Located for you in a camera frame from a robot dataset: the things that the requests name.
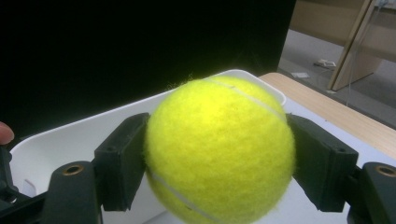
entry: dark background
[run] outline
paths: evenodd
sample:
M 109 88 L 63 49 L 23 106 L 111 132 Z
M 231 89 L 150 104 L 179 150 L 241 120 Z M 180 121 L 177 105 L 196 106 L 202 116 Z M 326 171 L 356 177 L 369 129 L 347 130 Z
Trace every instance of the dark background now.
M 189 76 L 275 72 L 294 4 L 2 1 L 0 120 L 23 138 Z

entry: tennis ball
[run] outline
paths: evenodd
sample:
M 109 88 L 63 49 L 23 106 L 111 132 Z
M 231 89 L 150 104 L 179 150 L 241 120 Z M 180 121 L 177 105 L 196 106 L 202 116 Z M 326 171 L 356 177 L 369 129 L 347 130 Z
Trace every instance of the tennis ball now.
M 273 95 L 244 79 L 214 76 L 171 92 L 148 120 L 148 182 L 188 223 L 250 223 L 291 180 L 294 140 Z

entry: white bin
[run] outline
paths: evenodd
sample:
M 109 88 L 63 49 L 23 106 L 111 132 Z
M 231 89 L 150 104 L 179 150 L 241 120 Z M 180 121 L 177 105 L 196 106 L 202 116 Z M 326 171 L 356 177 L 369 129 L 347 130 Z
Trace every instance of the white bin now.
M 286 103 L 282 92 L 246 71 L 229 70 L 215 76 L 241 77 L 252 81 L 271 92 L 282 105 Z M 29 196 L 47 191 L 55 169 L 72 161 L 93 160 L 93 151 L 124 119 L 138 113 L 151 113 L 169 92 L 25 139 L 11 150 L 13 159 L 10 166 L 14 185 Z M 140 224 L 165 211 L 151 192 L 146 177 L 143 178 L 131 211 L 104 212 L 105 223 Z

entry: wooden table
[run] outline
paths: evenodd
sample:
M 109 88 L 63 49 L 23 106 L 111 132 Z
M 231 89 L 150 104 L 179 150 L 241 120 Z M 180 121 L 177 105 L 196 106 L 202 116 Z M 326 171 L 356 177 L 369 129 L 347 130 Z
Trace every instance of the wooden table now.
M 396 159 L 396 131 L 390 127 L 279 73 L 266 74 L 260 79 L 362 142 Z

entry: tennis ball seam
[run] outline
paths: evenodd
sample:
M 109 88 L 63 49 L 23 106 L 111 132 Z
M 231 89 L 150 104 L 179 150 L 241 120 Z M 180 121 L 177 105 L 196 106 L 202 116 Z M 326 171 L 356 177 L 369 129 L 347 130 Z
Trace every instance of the tennis ball seam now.
M 251 95 L 245 93 L 244 91 L 239 90 L 237 87 L 235 87 L 233 85 L 229 85 L 229 84 L 223 83 L 223 82 L 220 82 L 220 81 L 212 80 L 212 79 L 204 79 L 204 81 L 212 82 L 212 83 L 218 84 L 218 85 L 220 85 L 222 87 L 226 87 L 229 90 L 235 91 L 236 93 L 246 97 L 249 101 L 253 102 L 254 104 L 259 105 L 262 108 L 266 109 L 268 112 L 270 112 L 271 114 L 275 115 L 277 118 L 279 118 L 283 122 L 286 122 L 286 119 L 281 114 L 279 114 L 276 110 L 274 110 L 271 106 L 269 106 L 265 102 L 257 99 L 256 97 L 251 96 Z
M 159 175 L 152 172 L 149 168 L 148 168 L 148 171 L 151 173 L 151 176 L 153 179 L 160 182 L 164 187 L 166 187 L 169 191 L 171 191 L 173 195 L 175 195 L 179 200 L 181 200 L 184 204 L 186 204 L 191 210 L 193 210 L 194 212 L 198 213 L 199 215 L 201 215 L 203 217 L 206 217 L 209 220 L 214 221 L 215 223 L 219 223 L 219 224 L 222 223 L 222 222 L 220 222 L 220 220 L 218 218 L 215 218 L 215 217 L 209 215 L 208 213 L 206 213 L 205 211 L 200 209 L 198 206 L 196 206 L 194 203 L 192 203 L 190 200 L 188 200 L 186 197 L 184 197 L 179 191 L 172 188 L 172 186 L 170 186 L 168 183 L 166 183 L 166 181 L 164 179 L 162 179 Z

